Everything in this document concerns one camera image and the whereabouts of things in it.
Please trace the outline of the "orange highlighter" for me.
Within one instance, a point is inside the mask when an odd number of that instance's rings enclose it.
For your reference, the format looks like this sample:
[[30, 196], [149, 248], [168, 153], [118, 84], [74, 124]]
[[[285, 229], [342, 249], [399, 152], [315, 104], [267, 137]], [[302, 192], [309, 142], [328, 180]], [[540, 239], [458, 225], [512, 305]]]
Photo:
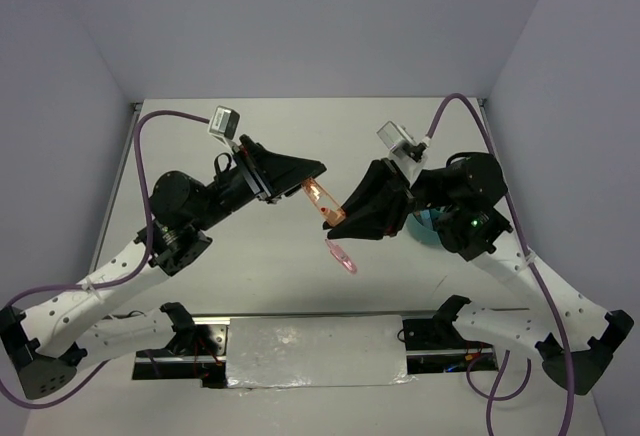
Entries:
[[325, 229], [336, 227], [346, 218], [346, 214], [341, 208], [321, 207], [320, 213], [324, 219], [323, 227]]

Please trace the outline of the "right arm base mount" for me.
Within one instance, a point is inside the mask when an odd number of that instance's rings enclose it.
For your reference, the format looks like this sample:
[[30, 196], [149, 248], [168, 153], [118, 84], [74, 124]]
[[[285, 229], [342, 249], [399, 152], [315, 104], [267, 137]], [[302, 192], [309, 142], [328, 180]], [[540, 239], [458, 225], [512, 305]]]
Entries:
[[471, 371], [497, 370], [492, 345], [440, 334], [431, 318], [403, 318], [396, 337], [405, 346], [407, 373], [412, 376], [465, 373], [476, 360]]

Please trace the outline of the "pink highlighter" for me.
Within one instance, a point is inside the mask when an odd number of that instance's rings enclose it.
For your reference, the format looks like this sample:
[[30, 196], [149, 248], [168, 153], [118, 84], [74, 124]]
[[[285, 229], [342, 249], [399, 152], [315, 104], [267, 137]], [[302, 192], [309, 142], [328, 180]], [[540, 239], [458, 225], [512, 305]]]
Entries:
[[358, 268], [351, 257], [337, 243], [326, 239], [325, 244], [329, 249], [331, 256], [341, 265], [341, 267], [349, 274], [356, 274]]

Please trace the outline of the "clear orange highlighter cap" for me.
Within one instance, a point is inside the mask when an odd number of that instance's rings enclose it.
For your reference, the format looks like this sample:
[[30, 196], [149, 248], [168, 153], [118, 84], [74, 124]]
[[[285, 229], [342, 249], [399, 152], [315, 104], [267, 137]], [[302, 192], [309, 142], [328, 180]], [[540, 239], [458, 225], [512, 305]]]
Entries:
[[338, 213], [341, 206], [333, 196], [315, 179], [309, 178], [302, 183], [302, 189], [315, 208], [321, 214]]

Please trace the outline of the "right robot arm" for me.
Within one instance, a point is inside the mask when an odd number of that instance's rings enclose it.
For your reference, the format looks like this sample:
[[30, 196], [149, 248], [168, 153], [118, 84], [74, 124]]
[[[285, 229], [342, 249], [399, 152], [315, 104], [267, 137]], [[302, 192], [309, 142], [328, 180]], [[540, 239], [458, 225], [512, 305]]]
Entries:
[[525, 250], [515, 220], [496, 209], [507, 194], [497, 159], [460, 152], [440, 169], [424, 169], [409, 182], [400, 167], [373, 161], [343, 205], [346, 217], [323, 225], [331, 240], [381, 240], [395, 236], [415, 212], [437, 209], [433, 223], [442, 247], [507, 288], [529, 309], [527, 318], [502, 316], [468, 297], [449, 297], [433, 316], [436, 339], [446, 347], [483, 341], [519, 350], [541, 364], [565, 390], [592, 390], [631, 332], [623, 310], [607, 310], [573, 288]]

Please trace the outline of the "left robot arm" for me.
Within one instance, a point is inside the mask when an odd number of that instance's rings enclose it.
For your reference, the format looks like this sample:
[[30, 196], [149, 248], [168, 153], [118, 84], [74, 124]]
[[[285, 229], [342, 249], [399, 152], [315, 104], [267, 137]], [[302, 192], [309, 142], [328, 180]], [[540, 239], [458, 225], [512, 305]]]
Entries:
[[243, 135], [211, 183], [181, 171], [163, 174], [150, 197], [151, 226], [72, 290], [28, 309], [1, 312], [1, 341], [32, 406], [76, 374], [130, 352], [189, 352], [203, 338], [180, 303], [117, 317], [135, 296], [169, 281], [211, 245], [206, 232], [254, 200], [268, 204], [323, 174], [317, 160], [277, 154]]

